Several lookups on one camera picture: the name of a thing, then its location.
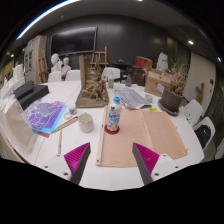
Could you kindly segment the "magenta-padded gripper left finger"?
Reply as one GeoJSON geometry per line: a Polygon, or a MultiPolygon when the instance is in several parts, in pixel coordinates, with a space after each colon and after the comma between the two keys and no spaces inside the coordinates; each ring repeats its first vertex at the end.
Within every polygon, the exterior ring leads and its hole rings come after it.
{"type": "Polygon", "coordinates": [[[42,168],[78,185],[81,181],[90,152],[90,143],[85,143],[65,155],[56,154],[42,168]]]}

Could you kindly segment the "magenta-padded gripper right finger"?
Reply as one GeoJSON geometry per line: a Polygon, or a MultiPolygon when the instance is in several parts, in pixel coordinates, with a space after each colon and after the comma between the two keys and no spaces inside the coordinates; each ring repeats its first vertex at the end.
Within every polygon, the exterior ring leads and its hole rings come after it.
{"type": "Polygon", "coordinates": [[[159,155],[138,143],[133,144],[132,153],[136,159],[142,181],[145,185],[181,169],[181,166],[168,154],[159,155]]]}

